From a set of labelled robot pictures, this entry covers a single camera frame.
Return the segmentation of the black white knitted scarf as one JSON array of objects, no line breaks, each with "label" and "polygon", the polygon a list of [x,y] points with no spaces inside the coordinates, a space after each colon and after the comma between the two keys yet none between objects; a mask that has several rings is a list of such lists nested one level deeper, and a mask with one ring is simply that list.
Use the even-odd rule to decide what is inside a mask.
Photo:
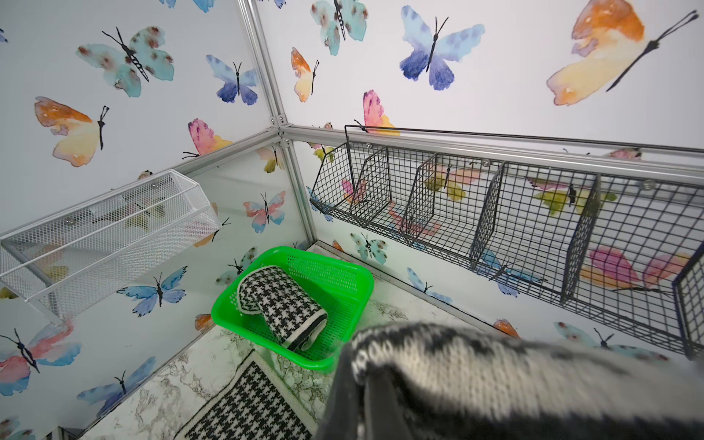
[{"label": "black white knitted scarf", "polygon": [[309,350],[327,325],[327,311],[278,266],[245,276],[236,303],[242,314],[262,316],[279,344],[291,351]]}]

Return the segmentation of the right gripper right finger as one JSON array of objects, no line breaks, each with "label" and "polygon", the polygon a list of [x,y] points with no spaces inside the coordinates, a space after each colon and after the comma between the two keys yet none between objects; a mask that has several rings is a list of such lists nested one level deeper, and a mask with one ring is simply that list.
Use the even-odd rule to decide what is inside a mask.
[{"label": "right gripper right finger", "polygon": [[391,379],[367,379],[365,384],[365,438],[414,439],[403,417]]}]

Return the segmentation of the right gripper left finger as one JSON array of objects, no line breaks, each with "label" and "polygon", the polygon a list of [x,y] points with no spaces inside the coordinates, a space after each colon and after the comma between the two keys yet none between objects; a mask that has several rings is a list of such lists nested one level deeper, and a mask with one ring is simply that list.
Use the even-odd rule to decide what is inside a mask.
[{"label": "right gripper left finger", "polygon": [[352,368],[352,352],[342,351],[315,440],[359,439],[360,387]]}]

